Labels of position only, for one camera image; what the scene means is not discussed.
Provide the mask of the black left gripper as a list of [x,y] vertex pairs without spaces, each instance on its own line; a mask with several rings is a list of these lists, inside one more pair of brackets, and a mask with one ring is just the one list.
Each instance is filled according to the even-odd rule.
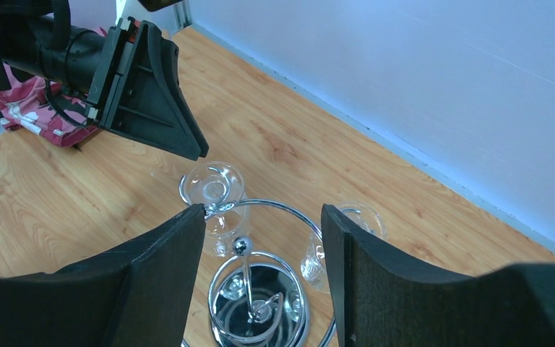
[[178,46],[133,17],[103,34],[85,99],[87,122],[182,158],[206,157],[209,145],[179,85]]

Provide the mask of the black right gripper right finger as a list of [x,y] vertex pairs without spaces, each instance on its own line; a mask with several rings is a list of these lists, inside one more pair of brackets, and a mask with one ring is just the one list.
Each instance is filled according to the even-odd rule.
[[555,346],[555,263],[480,276],[445,270],[363,231],[324,205],[323,234],[343,234],[348,262],[330,275],[340,346]]

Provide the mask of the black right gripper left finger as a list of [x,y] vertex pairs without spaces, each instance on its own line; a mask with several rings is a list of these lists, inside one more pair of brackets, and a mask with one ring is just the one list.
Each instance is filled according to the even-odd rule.
[[192,205],[54,273],[0,278],[0,346],[180,346],[204,234]]

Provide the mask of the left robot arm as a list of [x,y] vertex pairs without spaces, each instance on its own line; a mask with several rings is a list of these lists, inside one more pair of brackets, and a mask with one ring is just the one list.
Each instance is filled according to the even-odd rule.
[[181,91],[178,52],[147,20],[121,18],[100,35],[73,26],[68,1],[0,1],[0,91],[9,75],[57,82],[86,105],[75,127],[197,160],[209,145]]

